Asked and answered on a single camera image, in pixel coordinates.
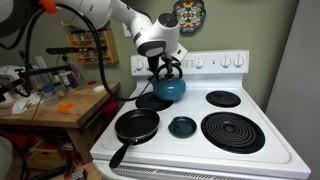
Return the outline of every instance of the kettle handle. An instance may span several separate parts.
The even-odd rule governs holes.
[[[160,73],[160,71],[161,71],[162,69],[166,68],[166,67],[167,67],[166,64],[163,64],[162,66],[160,66],[160,67],[157,69],[156,73],[154,74],[154,76],[155,76],[155,78],[156,78],[157,81],[159,81],[159,73]],[[182,75],[183,75],[181,67],[178,66],[178,65],[176,65],[176,64],[172,64],[172,67],[175,67],[176,69],[178,69],[178,71],[179,71],[179,78],[181,79],[181,78],[182,78]]]

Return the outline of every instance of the orange object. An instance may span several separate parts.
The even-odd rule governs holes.
[[[63,105],[59,106],[58,112],[59,113],[67,112],[70,108],[72,108],[72,106],[73,106],[73,104],[63,104]]]
[[[40,0],[40,2],[48,14],[56,13],[58,11],[52,0]]]

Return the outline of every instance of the frying pan handle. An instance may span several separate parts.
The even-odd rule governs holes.
[[[131,146],[134,142],[133,141],[126,141],[122,147],[113,155],[113,157],[111,158],[111,161],[109,163],[109,167],[110,168],[117,168],[124,155],[126,154],[127,152],[127,149],[129,148],[129,146]]]

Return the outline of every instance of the stove burner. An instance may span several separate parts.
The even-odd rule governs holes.
[[[206,96],[207,101],[218,107],[236,107],[240,104],[240,98],[227,91],[213,91]]]
[[[143,139],[143,140],[140,140],[140,141],[138,141],[138,142],[136,142],[136,143],[133,143],[132,145],[134,146],[134,145],[139,145],[139,144],[143,144],[143,143],[146,143],[146,142],[148,142],[150,139],[152,139],[156,134],[157,134],[157,131],[158,130],[156,130],[156,132],[154,132],[151,136],[149,136],[148,138],[145,138],[145,139]],[[123,139],[123,138],[121,138],[120,136],[118,136],[117,135],[117,137],[118,137],[118,140],[120,141],[120,142],[122,142],[123,144],[125,143],[125,139]]]
[[[250,119],[235,113],[209,114],[202,120],[201,130],[212,144],[233,153],[254,153],[265,143],[260,127]]]
[[[136,100],[137,108],[149,108],[154,111],[162,111],[173,104],[173,101],[159,99],[153,92],[143,94]]]

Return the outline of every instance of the wooden table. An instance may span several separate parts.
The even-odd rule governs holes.
[[[36,106],[29,107],[26,112],[19,115],[11,115],[11,108],[0,109],[0,124],[64,128],[76,151],[81,154],[84,163],[89,163],[92,161],[90,148],[94,142],[89,131],[84,126],[90,117],[110,98],[110,94],[106,91],[100,93],[92,91],[98,85],[101,84],[83,85],[74,91],[68,92],[66,96],[60,98],[57,104],[51,106],[41,104],[33,121],[31,119]],[[108,86],[113,92],[120,88],[118,82],[110,82]],[[73,107],[68,113],[58,113],[58,107],[66,103],[72,103]]]

